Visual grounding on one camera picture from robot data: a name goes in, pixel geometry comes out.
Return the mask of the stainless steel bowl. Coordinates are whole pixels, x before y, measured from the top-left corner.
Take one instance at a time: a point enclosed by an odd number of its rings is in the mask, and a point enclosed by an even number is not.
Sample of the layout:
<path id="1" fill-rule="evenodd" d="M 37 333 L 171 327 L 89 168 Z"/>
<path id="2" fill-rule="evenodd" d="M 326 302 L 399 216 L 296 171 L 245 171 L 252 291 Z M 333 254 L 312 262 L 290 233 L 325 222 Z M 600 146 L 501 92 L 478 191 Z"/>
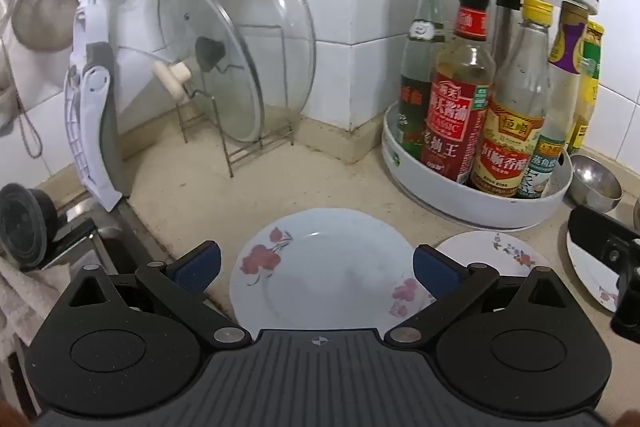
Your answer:
<path id="1" fill-rule="evenodd" d="M 603 213 L 615 209 L 623 198 L 623 187 L 616 176 L 589 156 L 574 154 L 570 158 L 573 180 L 568 194 L 573 202 Z"/>

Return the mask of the white plate multicolour flowers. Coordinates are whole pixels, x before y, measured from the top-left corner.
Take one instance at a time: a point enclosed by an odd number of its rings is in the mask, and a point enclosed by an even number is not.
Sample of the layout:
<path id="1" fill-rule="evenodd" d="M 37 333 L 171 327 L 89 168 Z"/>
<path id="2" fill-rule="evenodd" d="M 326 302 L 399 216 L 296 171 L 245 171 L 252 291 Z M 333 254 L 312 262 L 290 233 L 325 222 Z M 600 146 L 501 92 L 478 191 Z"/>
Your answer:
<path id="1" fill-rule="evenodd" d="M 549 261 L 521 239 L 491 231 L 472 231 L 445 239 L 437 249 L 459 265 L 483 262 L 507 277 L 526 277 Z"/>

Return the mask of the white plate pink flowers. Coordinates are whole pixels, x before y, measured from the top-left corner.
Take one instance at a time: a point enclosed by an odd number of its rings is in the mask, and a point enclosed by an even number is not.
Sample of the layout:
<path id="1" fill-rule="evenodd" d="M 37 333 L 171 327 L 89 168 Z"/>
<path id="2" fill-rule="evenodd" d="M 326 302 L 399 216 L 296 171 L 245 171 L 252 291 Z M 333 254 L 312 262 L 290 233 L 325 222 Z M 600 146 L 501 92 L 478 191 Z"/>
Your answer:
<path id="1" fill-rule="evenodd" d="M 239 253 L 229 291 L 236 321 L 264 329 L 376 329 L 431 306 L 413 247 L 363 212 L 314 208 L 267 225 Z"/>

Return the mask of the white plate under stack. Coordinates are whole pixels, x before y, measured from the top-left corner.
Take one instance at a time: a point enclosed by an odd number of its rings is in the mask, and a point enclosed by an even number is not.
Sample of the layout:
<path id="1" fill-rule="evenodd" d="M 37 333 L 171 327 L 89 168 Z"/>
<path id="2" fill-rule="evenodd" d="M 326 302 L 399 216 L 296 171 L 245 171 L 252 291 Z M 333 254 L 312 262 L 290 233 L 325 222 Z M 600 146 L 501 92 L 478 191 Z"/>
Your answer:
<path id="1" fill-rule="evenodd" d="M 570 232 L 566 233 L 566 248 L 570 263 L 582 286 L 602 308 L 614 313 L 618 303 L 618 275 L 579 247 L 573 241 Z"/>

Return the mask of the beige dish cloth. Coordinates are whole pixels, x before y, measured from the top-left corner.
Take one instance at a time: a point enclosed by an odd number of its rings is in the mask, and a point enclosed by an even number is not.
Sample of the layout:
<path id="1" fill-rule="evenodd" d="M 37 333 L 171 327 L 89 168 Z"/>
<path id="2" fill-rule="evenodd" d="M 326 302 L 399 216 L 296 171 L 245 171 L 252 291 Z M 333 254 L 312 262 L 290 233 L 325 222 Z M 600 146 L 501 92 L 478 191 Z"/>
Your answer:
<path id="1" fill-rule="evenodd" d="M 70 267 L 23 273 L 2 258 L 0 277 L 1 362 L 16 351 L 17 341 L 29 346 L 58 298 L 70 283 Z"/>

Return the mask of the yellow label oil bottle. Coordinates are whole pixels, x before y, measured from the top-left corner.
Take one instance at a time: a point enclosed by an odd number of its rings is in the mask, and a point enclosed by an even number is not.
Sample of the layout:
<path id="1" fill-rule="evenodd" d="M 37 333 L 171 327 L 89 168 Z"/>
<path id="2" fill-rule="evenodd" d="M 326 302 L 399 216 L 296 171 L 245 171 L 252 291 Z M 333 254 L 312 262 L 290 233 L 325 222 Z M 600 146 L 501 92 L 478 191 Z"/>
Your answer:
<path id="1" fill-rule="evenodd" d="M 570 155 L 576 154 L 584 143 L 590 120 L 597 104 L 600 84 L 602 37 L 604 27 L 590 20 L 582 48 L 582 75 L 575 106 L 572 132 L 566 148 Z"/>

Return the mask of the purple label sauce bottle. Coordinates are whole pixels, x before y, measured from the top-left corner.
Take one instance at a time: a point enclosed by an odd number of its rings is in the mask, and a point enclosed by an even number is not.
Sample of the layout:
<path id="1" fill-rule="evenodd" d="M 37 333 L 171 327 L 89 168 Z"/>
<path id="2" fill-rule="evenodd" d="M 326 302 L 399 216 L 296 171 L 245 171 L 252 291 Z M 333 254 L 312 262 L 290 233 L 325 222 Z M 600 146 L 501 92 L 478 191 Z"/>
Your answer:
<path id="1" fill-rule="evenodd" d="M 549 54 L 552 93 L 544 123 L 544 136 L 561 146 L 572 129 L 587 23 L 588 12 L 584 8 L 568 1 L 562 3 L 558 31 Z"/>

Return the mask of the black sink plug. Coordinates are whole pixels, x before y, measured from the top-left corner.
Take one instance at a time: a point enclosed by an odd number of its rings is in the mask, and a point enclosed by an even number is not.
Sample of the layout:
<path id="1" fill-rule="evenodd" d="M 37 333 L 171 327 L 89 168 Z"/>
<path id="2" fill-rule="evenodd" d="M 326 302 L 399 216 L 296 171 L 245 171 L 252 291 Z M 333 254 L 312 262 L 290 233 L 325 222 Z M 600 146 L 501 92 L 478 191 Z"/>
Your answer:
<path id="1" fill-rule="evenodd" d="M 47 256 L 58 231 L 58 214 L 50 196 L 18 183 L 2 187 L 1 247 L 21 269 L 35 269 Z"/>

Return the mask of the yellow label vinegar bottle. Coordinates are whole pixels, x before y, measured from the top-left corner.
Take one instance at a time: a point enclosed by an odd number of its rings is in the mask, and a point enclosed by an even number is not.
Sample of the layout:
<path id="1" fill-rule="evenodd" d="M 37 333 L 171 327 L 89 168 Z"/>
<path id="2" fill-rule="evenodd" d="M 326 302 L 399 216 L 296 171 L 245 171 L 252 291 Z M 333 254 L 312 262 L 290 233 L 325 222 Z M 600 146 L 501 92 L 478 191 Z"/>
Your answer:
<path id="1" fill-rule="evenodd" d="M 544 127 L 551 93 L 552 13 L 548 2 L 523 0 L 523 20 L 498 69 L 471 173 L 471 183 L 484 193 L 514 196 Z"/>

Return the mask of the white grey folding board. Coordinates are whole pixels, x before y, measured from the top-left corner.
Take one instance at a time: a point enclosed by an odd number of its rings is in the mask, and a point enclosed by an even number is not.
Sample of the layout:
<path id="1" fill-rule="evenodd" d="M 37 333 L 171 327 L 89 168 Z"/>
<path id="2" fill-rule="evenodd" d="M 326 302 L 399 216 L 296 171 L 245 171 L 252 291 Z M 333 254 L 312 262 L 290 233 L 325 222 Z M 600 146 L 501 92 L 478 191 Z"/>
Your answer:
<path id="1" fill-rule="evenodd" d="M 80 0 L 63 89 L 65 131 L 79 181 L 107 211 L 129 194 L 118 142 L 115 80 L 107 7 Z"/>

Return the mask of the red label soy sauce bottle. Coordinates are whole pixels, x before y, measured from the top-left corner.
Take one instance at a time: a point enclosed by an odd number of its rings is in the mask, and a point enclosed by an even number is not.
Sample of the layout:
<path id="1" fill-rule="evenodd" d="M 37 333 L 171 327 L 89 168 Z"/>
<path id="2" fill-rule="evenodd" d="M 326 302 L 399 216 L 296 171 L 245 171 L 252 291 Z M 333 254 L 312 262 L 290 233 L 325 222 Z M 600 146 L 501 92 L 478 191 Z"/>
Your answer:
<path id="1" fill-rule="evenodd" d="M 459 0 L 454 38 L 436 55 L 420 161 L 445 178 L 469 178 L 496 65 L 487 44 L 489 0 Z"/>

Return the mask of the dark slim bottle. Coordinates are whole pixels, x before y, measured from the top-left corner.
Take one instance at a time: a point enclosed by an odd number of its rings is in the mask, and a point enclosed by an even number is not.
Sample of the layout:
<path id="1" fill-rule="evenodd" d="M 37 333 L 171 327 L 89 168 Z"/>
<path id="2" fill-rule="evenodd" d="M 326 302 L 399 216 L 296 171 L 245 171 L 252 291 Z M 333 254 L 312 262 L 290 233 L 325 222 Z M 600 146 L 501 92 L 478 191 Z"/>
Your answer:
<path id="1" fill-rule="evenodd" d="M 511 45 L 512 22 L 514 15 L 520 12 L 521 0 L 496 0 L 494 33 L 491 40 L 491 53 L 496 69 L 499 69 L 508 57 Z"/>

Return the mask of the green label clear bottle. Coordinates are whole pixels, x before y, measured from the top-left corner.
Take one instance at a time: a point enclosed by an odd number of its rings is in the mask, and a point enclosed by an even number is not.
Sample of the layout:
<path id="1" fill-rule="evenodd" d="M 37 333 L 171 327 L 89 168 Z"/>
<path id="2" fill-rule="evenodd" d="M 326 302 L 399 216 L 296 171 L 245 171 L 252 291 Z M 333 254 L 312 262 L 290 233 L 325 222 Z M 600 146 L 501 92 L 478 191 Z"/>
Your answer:
<path id="1" fill-rule="evenodd" d="M 442 0 L 418 0 L 402 52 L 397 119 L 398 141 L 416 159 L 424 143 L 432 70 L 444 42 Z"/>

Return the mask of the small glass pot lid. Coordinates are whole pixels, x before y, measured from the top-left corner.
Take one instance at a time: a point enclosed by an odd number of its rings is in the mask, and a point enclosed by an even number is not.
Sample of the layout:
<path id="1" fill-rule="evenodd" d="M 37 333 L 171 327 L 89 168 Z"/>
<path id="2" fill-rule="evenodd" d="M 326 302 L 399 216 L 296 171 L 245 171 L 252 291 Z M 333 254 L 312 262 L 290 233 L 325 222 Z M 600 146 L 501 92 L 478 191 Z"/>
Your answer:
<path id="1" fill-rule="evenodd" d="M 257 68 L 244 37 L 217 0 L 157 0 L 166 57 L 155 77 L 178 104 L 195 98 L 228 138 L 254 143 L 265 109 Z"/>

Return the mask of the metal mesh strainer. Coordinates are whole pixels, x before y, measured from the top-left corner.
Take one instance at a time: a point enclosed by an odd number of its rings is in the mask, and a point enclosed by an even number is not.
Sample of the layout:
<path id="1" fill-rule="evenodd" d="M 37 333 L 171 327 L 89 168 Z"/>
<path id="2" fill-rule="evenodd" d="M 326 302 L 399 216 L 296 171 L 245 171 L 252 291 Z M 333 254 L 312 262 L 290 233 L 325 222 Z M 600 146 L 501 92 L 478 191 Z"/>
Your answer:
<path id="1" fill-rule="evenodd" d="M 11 18 L 15 38 L 34 52 L 55 53 L 73 43 L 79 0 L 16 0 Z"/>

